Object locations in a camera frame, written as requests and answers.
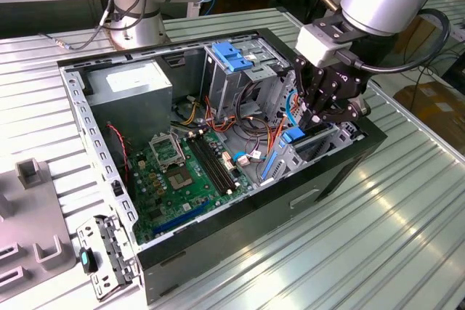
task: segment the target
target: side panel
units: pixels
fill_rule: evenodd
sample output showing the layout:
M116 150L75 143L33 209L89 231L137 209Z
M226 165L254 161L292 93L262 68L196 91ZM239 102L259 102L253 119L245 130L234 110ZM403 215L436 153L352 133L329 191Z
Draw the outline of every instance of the side panel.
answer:
M246 214L188 248L177 250L170 258L144 270L147 303L154 302L188 280L206 272L241 248L269 234L308 209L318 200L330 195L357 164L374 152L378 145L379 143L362 153L354 154L287 194ZM146 252L152 251L156 254L157 248L158 246L155 246Z

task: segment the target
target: blue plastic clip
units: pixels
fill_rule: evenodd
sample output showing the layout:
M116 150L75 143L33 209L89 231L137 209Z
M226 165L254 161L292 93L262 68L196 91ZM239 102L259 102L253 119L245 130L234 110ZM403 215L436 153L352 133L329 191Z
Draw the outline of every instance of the blue plastic clip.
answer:
M240 51L227 41L224 43L213 44L211 45L211 48L215 55L218 56L218 58L220 58L220 60L226 64L232 72L237 72L254 66L251 61L246 60L242 54L240 54Z
M292 143L303 136L305 136L305 134L298 126L291 127L283 132L283 138L287 143Z

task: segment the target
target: gray holder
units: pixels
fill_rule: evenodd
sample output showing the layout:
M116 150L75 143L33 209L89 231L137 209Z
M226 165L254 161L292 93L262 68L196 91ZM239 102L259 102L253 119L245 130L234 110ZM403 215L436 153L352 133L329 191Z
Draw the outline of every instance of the gray holder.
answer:
M75 263L47 164L28 159L0 174L0 303Z

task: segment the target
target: green circuit board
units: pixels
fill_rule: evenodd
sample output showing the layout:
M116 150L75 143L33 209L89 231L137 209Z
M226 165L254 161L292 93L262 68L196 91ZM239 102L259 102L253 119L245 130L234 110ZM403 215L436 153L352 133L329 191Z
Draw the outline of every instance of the green circuit board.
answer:
M203 140L216 152L217 160L224 166L219 154L226 149L216 134L208 131L203 135ZM219 193L187 140L180 139L179 145L185 156L185 164L172 165L165 172L160 169L148 146L142 152L129 156L134 179L132 202L139 216L134 233L139 244L149 242L158 234L185 224L252 190L247 177L236 169L229 172L237 185L235 190L230 195ZM161 142L155 151L168 157L175 153L170 147L171 142Z

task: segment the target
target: metal table surface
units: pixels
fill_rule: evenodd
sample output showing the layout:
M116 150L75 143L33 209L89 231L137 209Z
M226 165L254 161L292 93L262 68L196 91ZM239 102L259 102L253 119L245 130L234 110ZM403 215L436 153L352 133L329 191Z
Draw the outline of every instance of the metal table surface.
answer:
M438 9L444 12L450 20L450 34L458 41L465 41L465 0L428 0L424 8ZM433 25L441 28L441 24L436 17L422 15Z
M175 41L268 27L294 46L299 23L275 9L166 21ZM60 34L84 42L91 30ZM112 51L105 33L69 53L38 36L0 41L0 171L46 160L77 252L76 227L105 209L56 60ZM465 295L465 160L375 86L369 118L387 135L327 200L158 301L157 309L454 309ZM73 269L2 309L142 309L133 286L107 303Z

